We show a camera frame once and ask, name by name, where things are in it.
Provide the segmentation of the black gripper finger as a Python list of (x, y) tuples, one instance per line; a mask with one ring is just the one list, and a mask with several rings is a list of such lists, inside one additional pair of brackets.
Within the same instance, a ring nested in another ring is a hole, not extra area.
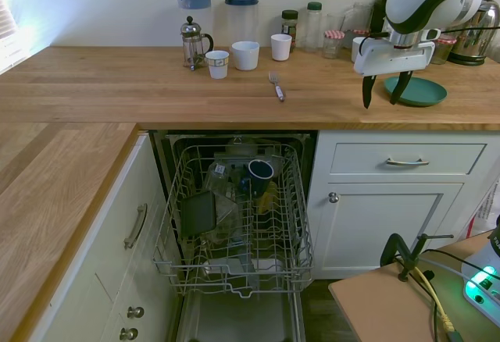
[(392, 91), (392, 95), (390, 98), (390, 103), (392, 105), (395, 105), (399, 101), (408, 83), (410, 82), (412, 75), (413, 75), (412, 71), (400, 72), (398, 76), (398, 82), (395, 85), (395, 88)]
[(362, 80), (362, 102), (365, 109), (370, 107), (371, 99), (372, 99), (372, 89), (373, 85), (376, 81), (376, 76), (367, 76), (363, 77)]

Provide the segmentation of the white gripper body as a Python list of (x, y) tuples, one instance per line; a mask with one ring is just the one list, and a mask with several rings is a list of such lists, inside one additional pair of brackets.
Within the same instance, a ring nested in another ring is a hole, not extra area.
[(354, 70), (367, 77), (425, 69), (430, 63), (434, 49), (433, 41), (398, 49), (384, 39), (355, 38)]

